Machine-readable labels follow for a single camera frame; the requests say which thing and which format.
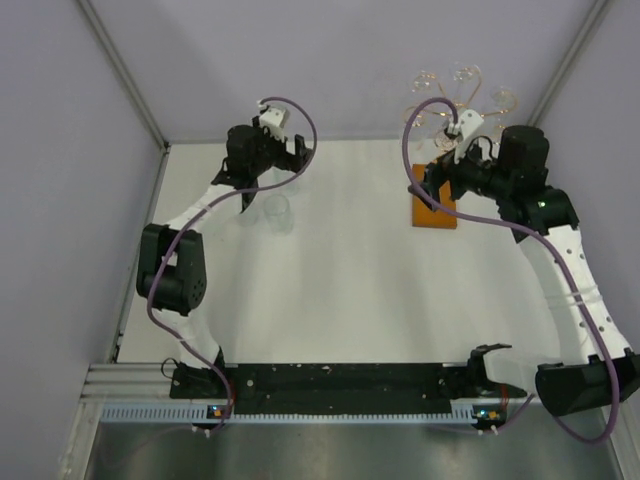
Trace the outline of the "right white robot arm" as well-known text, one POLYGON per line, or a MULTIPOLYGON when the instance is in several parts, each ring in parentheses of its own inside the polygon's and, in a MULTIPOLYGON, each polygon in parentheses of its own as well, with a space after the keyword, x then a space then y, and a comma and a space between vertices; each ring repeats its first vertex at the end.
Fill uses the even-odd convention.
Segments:
POLYGON ((590 271, 579 219, 568 195, 548 184, 549 142, 536 127, 511 126, 498 155, 487 158, 467 121, 445 129, 454 149, 428 164, 409 191, 429 209, 440 189, 460 199, 471 192, 495 201, 545 296, 560 354, 520 354, 508 345, 479 347, 467 370, 469 388, 487 396, 502 384, 534 393, 555 417, 624 402, 639 388, 639 355, 621 334, 590 271))

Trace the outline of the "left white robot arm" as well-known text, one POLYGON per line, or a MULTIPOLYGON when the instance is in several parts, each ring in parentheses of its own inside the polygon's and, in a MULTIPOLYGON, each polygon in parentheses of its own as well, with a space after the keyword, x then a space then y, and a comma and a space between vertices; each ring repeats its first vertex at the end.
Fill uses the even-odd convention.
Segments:
POLYGON ((145 300, 152 324, 195 361, 194 365, 177 364, 181 387, 194 385, 209 397, 231 394, 222 348, 196 320, 208 281, 202 227, 222 202, 237 200, 243 214, 258 193, 281 187, 282 183, 260 184, 267 171, 277 169, 291 173, 294 179, 300 177, 316 148, 316 143, 308 146, 297 134, 289 150, 281 128, 258 120, 234 126, 227 133, 221 167, 202 196, 174 219, 144 227, 136 293, 145 300))

